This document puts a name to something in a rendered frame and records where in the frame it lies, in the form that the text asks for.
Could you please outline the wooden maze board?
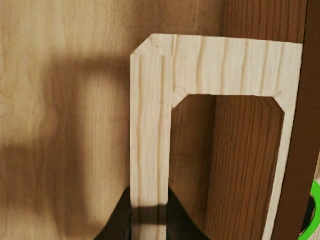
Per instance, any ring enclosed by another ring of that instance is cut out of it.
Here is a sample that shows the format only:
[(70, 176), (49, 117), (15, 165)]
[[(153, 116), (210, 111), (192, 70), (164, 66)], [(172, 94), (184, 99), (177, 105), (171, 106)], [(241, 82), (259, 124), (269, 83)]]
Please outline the wooden maze board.
[(131, 240), (166, 240), (171, 110), (188, 94), (223, 94), (204, 234), (320, 240), (320, 0), (223, 0), (221, 37), (151, 34), (131, 54)]

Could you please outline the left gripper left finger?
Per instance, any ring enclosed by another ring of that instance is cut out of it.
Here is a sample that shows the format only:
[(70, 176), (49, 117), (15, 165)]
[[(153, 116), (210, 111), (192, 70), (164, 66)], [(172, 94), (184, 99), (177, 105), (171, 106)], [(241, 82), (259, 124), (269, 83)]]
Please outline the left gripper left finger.
[(106, 225), (93, 240), (131, 240), (131, 195), (126, 187)]

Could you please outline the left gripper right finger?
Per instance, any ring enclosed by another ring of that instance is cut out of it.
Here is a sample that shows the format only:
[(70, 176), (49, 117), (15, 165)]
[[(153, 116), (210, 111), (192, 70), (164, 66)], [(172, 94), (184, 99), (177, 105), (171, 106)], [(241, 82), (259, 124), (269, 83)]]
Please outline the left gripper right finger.
[(210, 240), (192, 221), (168, 186), (166, 240)]

